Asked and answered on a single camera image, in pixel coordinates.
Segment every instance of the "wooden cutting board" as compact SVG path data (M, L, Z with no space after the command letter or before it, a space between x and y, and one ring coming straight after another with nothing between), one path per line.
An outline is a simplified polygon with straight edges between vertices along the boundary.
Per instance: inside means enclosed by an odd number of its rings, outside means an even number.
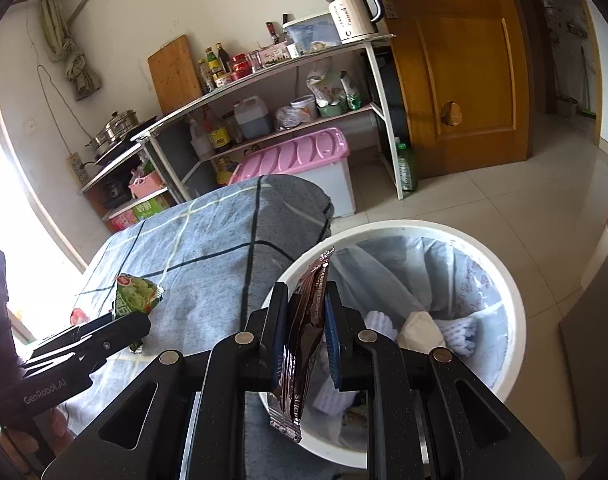
M149 57L148 68L164 115L202 96L186 35Z

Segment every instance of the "bed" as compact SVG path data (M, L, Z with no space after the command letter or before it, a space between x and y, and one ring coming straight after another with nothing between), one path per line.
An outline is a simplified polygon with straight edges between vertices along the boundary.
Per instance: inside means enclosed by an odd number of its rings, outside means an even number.
M302 253L330 234L333 206L314 184L263 176L208 193L113 235L82 277L75 300L91 318L111 309L114 279L126 272L164 288L151 312L142 354L124 349L92 375L93 386L68 400L69 427L83 430L165 349L211 349L245 326L273 283ZM245 462L249 479L331 479L336 464L271 429L257 394L247 394Z

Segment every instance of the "cloth hanging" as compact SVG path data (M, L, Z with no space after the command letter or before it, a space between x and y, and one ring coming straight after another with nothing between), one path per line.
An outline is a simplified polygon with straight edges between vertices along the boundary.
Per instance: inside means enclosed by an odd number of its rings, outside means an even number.
M82 50L76 46L64 18L62 0L40 0L40 24L52 62L66 62L65 73L75 87L79 101L102 87L100 76L86 63Z

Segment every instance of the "electrical outlet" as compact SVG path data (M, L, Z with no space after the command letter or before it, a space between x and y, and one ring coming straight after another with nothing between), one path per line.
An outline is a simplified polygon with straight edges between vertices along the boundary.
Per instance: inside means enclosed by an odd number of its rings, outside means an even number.
M24 123L24 130L27 134L33 135L37 131L37 123L35 119L30 119Z

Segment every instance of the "electric kettle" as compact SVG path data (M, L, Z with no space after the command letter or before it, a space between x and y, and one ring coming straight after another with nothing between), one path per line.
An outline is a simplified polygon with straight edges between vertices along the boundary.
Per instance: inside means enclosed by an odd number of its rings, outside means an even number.
M370 12L366 0L326 0L330 5L328 9L339 32L342 43L365 40L376 36L375 23L384 17L382 0L373 0L375 3L375 16Z

